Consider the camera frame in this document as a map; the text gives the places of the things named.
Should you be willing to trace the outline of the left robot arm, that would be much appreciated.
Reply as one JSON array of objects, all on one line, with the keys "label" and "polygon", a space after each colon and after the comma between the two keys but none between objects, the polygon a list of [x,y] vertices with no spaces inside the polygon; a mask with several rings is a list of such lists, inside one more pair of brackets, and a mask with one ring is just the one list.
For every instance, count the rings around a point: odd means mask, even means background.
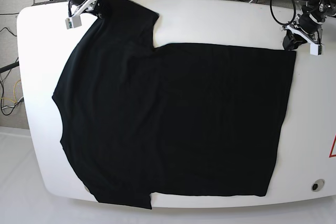
[{"label": "left robot arm", "polygon": [[310,45],[312,55],[321,55],[324,50],[322,44],[322,25],[327,17],[335,17],[335,0],[291,0],[293,17],[290,21],[280,24],[286,35],[282,46],[284,50],[295,50],[303,44]]}]

